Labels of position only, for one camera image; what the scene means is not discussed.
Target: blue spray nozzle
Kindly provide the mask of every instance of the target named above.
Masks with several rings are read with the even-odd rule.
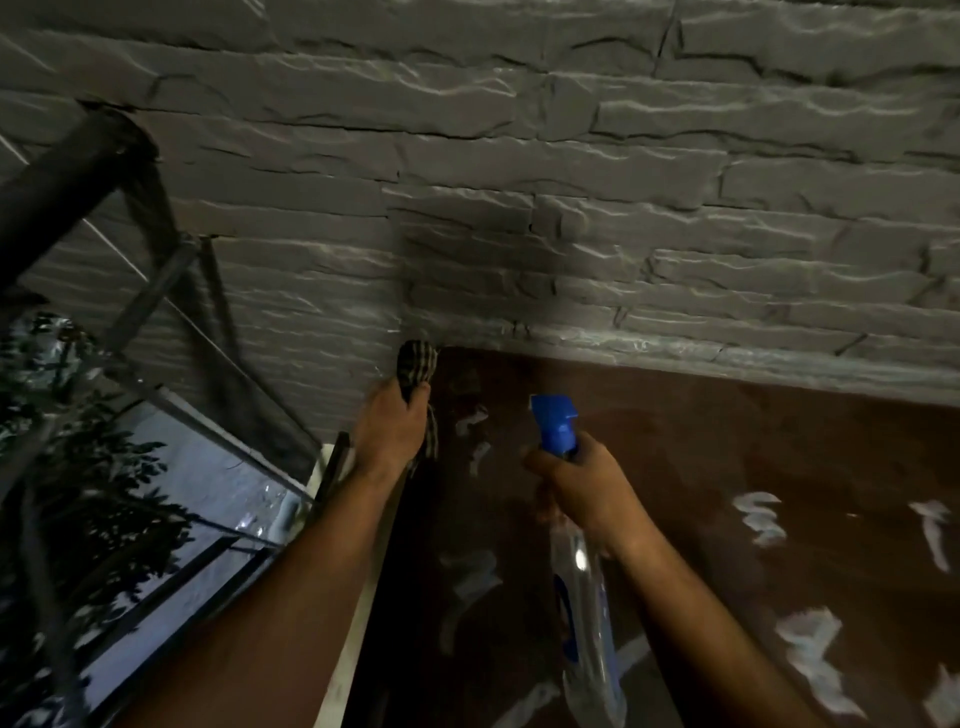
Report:
[[[540,427],[540,446],[557,457],[577,448],[577,436],[570,422],[577,410],[567,395],[533,395],[530,409]]]

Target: plastic bottle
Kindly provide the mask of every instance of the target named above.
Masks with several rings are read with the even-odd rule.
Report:
[[[570,420],[577,416],[563,395],[530,398],[540,446],[573,460],[577,438]],[[600,554],[576,523],[563,519],[550,529],[550,562],[557,610],[564,633],[564,696],[580,728],[623,728],[627,701],[613,651],[610,608]]]

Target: forearm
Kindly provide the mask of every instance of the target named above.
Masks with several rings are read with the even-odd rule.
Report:
[[[642,513],[617,554],[660,629],[739,724],[821,728],[823,722],[759,651],[723,603]]]
[[[321,517],[115,725],[312,726],[394,480],[393,473],[352,475]]]

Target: gray brick wall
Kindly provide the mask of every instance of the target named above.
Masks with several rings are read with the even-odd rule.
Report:
[[[126,109],[213,237],[245,361],[322,436],[417,332],[960,403],[951,0],[5,15],[0,132],[33,155],[79,102]],[[117,200],[94,219],[149,268]],[[95,328],[138,285],[83,230],[27,282]],[[160,312],[133,353],[203,403],[185,331]]]

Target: white smudge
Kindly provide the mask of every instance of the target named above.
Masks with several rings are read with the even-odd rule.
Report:
[[[926,714],[937,728],[953,728],[960,723],[960,673],[951,675],[940,665],[937,687],[924,701]]]
[[[786,531],[777,523],[777,512],[760,503],[779,503],[780,499],[772,493],[744,493],[733,499],[733,507],[740,513],[746,513],[743,522],[756,531],[754,543],[761,548],[772,546],[786,538]]]
[[[447,611],[440,625],[440,651],[444,655],[452,655],[460,618],[483,595],[503,581],[496,574],[496,556],[488,549],[471,551],[463,556],[441,556],[440,563],[445,569],[462,574],[453,585],[453,593],[460,601]]]
[[[468,415],[463,420],[457,420],[457,424],[454,425],[454,429],[457,430],[457,437],[467,437],[470,432],[470,426],[476,425],[477,423],[482,423],[489,417],[487,408],[482,404],[477,406],[477,411],[472,415]]]
[[[628,643],[624,644],[620,649],[616,651],[616,666],[617,671],[622,678],[630,668],[638,663],[642,662],[643,659],[650,654],[650,641],[647,639],[646,634],[639,635],[634,637]]]
[[[491,444],[484,441],[473,449],[473,455],[470,457],[470,475],[473,477],[480,477],[480,461],[490,452],[490,448]]]
[[[521,728],[530,722],[540,708],[555,697],[560,697],[560,688],[555,683],[546,681],[537,683],[526,695],[500,716],[492,728]]]
[[[933,563],[943,573],[949,573],[950,564],[944,554],[944,533],[940,524],[947,522],[950,509],[939,500],[928,500],[926,503],[910,503],[910,508],[924,519],[924,538],[933,554]]]
[[[824,659],[843,623],[827,607],[807,609],[777,622],[777,634],[790,644],[787,662],[810,684],[817,701],[831,713],[866,717],[843,694],[840,671]]]

